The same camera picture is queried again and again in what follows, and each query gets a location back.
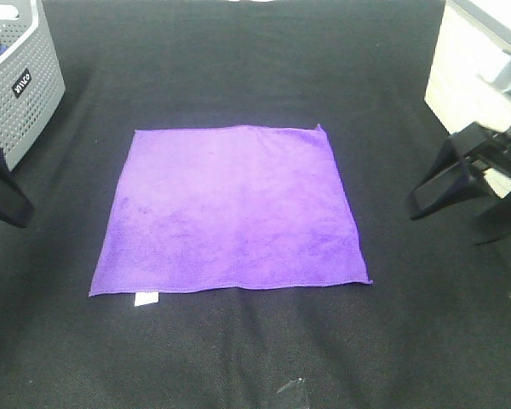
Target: purple towel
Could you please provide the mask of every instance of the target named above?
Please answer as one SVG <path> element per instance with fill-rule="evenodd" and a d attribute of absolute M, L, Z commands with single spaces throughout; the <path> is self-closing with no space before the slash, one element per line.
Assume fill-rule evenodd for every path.
<path fill-rule="evenodd" d="M 137 130 L 90 295 L 370 284 L 327 135 Z"/>

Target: black fabric surface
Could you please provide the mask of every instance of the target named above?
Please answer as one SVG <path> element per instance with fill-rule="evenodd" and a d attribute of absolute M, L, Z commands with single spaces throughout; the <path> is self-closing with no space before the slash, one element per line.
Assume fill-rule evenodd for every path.
<path fill-rule="evenodd" d="M 511 408 L 511 239 L 411 222 L 440 1 L 45 3 L 67 92 L 0 222 L 0 408 Z M 373 286 L 88 299 L 134 129 L 322 124 Z"/>

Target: gray plastic basket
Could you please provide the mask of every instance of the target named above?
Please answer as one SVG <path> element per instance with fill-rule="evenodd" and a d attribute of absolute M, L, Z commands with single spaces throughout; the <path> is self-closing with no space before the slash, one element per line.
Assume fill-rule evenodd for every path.
<path fill-rule="evenodd" d="M 0 20 L 0 147 L 17 165 L 51 118 L 65 84 L 40 0 L 0 0 L 19 11 Z"/>

